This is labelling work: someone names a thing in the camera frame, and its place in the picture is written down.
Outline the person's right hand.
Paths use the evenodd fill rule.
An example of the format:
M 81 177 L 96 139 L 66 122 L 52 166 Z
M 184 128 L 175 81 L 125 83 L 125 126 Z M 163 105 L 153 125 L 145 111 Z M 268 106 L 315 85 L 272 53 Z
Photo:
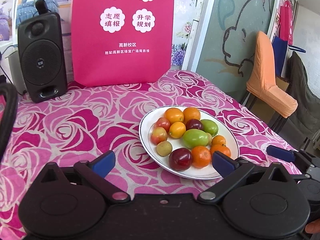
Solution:
M 305 231 L 309 234 L 320 233 L 320 219 L 317 219 L 306 225 Z

